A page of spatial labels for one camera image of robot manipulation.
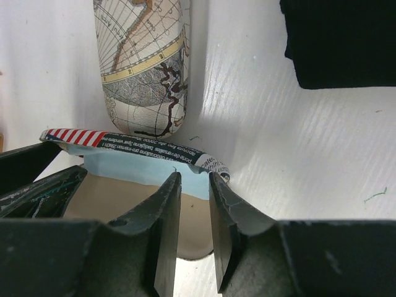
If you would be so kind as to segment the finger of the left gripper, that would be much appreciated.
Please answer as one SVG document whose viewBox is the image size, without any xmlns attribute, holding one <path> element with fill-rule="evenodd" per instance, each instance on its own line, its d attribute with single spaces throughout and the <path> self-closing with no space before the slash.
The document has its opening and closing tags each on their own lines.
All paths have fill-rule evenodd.
<svg viewBox="0 0 396 297">
<path fill-rule="evenodd" d="M 34 182 L 60 151 L 55 143 L 41 142 L 2 153 L 1 194 Z"/>
<path fill-rule="evenodd" d="M 61 218 L 87 170 L 75 165 L 1 196 L 1 218 Z"/>
</svg>

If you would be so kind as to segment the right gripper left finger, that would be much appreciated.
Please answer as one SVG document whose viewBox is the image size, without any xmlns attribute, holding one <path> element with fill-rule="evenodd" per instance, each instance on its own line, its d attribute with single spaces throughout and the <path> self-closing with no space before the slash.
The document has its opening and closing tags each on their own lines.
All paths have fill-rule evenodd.
<svg viewBox="0 0 396 297">
<path fill-rule="evenodd" d="M 1 220 L 2 296 L 172 296 L 181 175 L 120 217 Z"/>
</svg>

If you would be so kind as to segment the flag print glasses case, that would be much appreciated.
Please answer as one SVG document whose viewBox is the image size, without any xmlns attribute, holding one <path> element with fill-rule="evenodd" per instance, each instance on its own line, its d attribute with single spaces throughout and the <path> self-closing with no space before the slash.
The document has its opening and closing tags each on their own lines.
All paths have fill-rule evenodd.
<svg viewBox="0 0 396 297">
<path fill-rule="evenodd" d="M 66 145 L 72 144 L 178 161 L 203 169 L 208 174 L 218 173 L 225 182 L 230 180 L 229 169 L 215 157 L 194 148 L 162 140 L 115 132 L 67 128 L 45 130 L 41 133 L 40 140 L 55 143 L 65 152 Z M 87 170 L 87 179 L 73 195 L 65 215 L 67 218 L 90 218 L 107 223 L 137 206 L 159 187 L 96 176 Z M 179 258 L 198 260 L 213 251 L 209 200 L 183 194 L 182 178 L 179 223 Z"/>
</svg>

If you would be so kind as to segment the map print glasses case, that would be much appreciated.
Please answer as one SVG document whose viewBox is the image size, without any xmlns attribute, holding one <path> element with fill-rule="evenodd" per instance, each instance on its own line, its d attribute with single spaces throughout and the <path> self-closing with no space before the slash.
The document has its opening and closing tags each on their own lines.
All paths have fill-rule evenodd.
<svg viewBox="0 0 396 297">
<path fill-rule="evenodd" d="M 112 123 L 151 139 L 186 117 L 190 1 L 94 1 L 101 84 Z"/>
</svg>

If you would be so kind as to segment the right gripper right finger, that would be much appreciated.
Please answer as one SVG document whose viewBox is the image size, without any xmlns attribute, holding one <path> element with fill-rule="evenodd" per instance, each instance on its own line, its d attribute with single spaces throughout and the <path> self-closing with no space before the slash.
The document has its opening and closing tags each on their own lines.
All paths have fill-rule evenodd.
<svg viewBox="0 0 396 297">
<path fill-rule="evenodd" d="M 394 296 L 393 220 L 274 220 L 209 176 L 223 296 Z"/>
</svg>

